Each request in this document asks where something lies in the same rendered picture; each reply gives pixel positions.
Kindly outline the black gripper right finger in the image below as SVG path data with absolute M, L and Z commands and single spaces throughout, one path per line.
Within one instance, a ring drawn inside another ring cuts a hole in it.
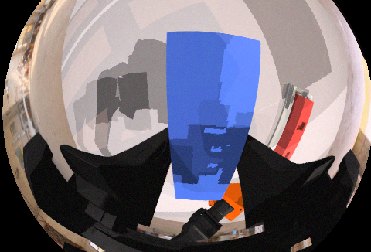
M 307 184 L 325 174 L 334 160 L 335 156 L 327 156 L 299 165 L 248 135 L 237 165 L 245 228 L 263 225 Z

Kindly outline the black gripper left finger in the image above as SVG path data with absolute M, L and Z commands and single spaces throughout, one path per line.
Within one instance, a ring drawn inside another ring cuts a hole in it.
M 72 172 L 111 194 L 138 224 L 151 226 L 171 165 L 169 128 L 111 157 L 66 144 L 60 151 Z

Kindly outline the blue bar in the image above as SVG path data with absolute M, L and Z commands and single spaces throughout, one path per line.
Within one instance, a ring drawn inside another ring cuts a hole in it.
M 169 146 L 176 199 L 221 200 L 247 143 L 260 41 L 167 32 Z

